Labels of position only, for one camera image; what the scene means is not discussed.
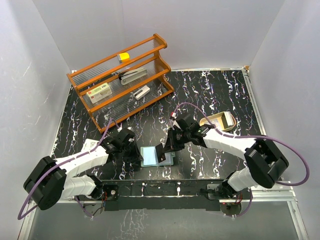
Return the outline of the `beige card tray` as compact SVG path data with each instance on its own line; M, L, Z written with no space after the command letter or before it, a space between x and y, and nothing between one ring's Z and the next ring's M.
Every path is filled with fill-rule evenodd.
M211 123L213 123L220 131L223 132L230 132L234 129L234 127L237 124L237 121L235 119L235 117L232 115L233 118L233 125L232 126L227 126L226 124L226 119L224 116L224 112L229 112L229 111L223 111L223 112L219 112L217 114L214 115L210 115L207 118L210 120Z

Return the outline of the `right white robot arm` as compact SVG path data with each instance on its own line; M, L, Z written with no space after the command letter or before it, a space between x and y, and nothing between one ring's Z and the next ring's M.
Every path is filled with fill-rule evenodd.
M158 145L156 153L162 158L165 153L184 149L187 143L222 150L247 164L246 168L230 173L215 188L202 188L200 192L206 198L233 199L242 190L256 185L271 189L289 166L288 160L272 140L264 136L230 134L213 124L200 125L189 114L173 119L166 143Z

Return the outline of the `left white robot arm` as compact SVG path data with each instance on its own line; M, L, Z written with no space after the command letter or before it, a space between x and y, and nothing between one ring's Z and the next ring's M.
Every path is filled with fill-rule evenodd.
M43 157L25 180L23 188L41 210L70 197L87 196L97 200L103 195L102 181L94 174L83 173L117 160L129 163L143 160L131 127L69 157Z

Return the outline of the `dark striped credit card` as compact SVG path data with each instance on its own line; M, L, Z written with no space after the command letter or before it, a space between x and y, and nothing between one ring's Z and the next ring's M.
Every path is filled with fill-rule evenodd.
M164 153L164 146L162 143L155 146L156 158L158 163L162 163L166 160L166 155Z

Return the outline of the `green card holder wallet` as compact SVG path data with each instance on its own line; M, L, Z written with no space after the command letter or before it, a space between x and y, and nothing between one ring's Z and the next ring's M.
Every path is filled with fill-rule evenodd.
M176 156L174 152L165 153L165 160L159 162L155 146L142 146L140 153L143 157L141 167L172 166L174 164L174 157Z

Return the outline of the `stack of cards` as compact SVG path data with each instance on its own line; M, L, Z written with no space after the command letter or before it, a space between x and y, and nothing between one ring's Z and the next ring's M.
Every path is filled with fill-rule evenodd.
M233 116L229 111L225 111L224 112L224 118L225 118L226 125L228 127L234 125Z

